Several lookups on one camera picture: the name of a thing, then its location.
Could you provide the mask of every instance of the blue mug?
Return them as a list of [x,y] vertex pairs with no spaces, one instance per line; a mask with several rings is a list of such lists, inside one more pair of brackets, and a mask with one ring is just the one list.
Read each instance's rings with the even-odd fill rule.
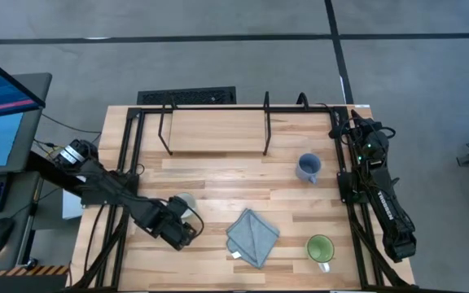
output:
[[316,184],[316,176],[322,169],[322,161],[315,154],[304,154],[296,165],[296,175],[303,181]]

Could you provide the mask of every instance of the hazard tape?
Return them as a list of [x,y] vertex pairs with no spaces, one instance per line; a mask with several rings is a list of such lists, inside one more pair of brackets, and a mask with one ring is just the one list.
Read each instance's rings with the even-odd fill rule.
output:
[[22,267],[15,267],[11,270],[0,271],[0,277],[10,276],[47,276],[47,275],[63,275],[68,273],[67,265],[38,265],[37,267],[27,270]]

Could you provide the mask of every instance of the cup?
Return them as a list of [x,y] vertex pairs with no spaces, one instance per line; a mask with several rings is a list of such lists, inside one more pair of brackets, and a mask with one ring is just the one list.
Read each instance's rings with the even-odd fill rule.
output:
[[305,250],[311,260],[318,263],[321,271],[328,273],[331,271],[329,261],[334,256],[334,244],[324,235],[314,235],[305,244]]
[[[196,211],[196,200],[193,197],[193,195],[190,195],[186,192],[182,192],[175,196],[178,196],[179,198],[184,199],[184,201],[187,203],[187,206],[189,208],[192,208],[193,211]],[[181,216],[182,219],[186,219],[187,217],[190,217],[193,215],[193,212],[189,208],[182,214]]]
[[316,184],[316,176],[322,169],[322,161],[315,154],[304,154],[296,165],[296,175],[300,180]]

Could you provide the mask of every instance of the desk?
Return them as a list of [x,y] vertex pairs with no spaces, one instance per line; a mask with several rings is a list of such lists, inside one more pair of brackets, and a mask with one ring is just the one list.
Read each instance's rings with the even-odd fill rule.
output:
[[[127,109],[115,106],[107,111],[99,158],[110,170],[116,167],[118,160]],[[364,117],[371,116],[368,107],[356,110]],[[167,138],[171,115],[166,115],[163,136]],[[274,113],[270,118],[272,138],[267,156],[244,153],[175,153],[170,156],[157,137],[160,115],[147,116],[138,161],[146,170],[140,176],[138,193],[165,199],[179,192],[193,194],[205,229],[189,247],[174,251],[165,241],[144,233],[130,219],[119,291],[360,288],[348,215],[340,202],[335,179],[339,170],[335,144],[327,135],[331,129],[329,116]],[[130,162],[135,123],[136,120],[126,162]],[[305,152],[313,152],[322,160],[316,185],[299,181],[294,173],[297,159]],[[254,269],[243,260],[234,260],[226,249],[226,228],[245,208],[252,208],[280,230],[280,238],[262,270]],[[98,209],[88,207],[81,219],[72,258],[74,282],[82,275]],[[107,209],[104,209],[97,223],[90,264],[102,246],[106,214]],[[378,249],[384,254],[382,230],[373,212],[371,217]],[[199,227],[196,219],[190,222]],[[335,244],[330,273],[322,273],[305,254],[305,243],[313,234],[325,234]],[[370,256],[365,248],[364,254],[367,277],[373,284]],[[105,285],[112,275],[112,256],[108,260]],[[389,258],[387,260],[401,278],[414,283],[408,260],[395,265]]]
[[[14,78],[30,89],[36,96],[46,99],[50,87],[50,73],[20,74]],[[14,145],[6,166],[0,166],[0,173],[14,173],[24,170],[28,154],[32,147],[41,110],[25,112],[17,131]],[[37,172],[24,172],[11,174],[11,185],[7,194],[7,201],[0,218],[13,215],[18,209],[29,204],[37,192],[40,176]],[[30,207],[26,208],[14,217],[15,227],[7,245],[0,252],[0,269],[11,269],[21,262],[24,250],[28,242]]]

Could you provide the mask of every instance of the mug handle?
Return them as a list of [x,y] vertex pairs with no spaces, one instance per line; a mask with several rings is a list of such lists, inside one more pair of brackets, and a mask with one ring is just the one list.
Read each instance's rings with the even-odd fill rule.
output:
[[318,266],[320,270],[324,273],[328,273],[331,271],[331,267],[329,266],[329,263],[318,263]]

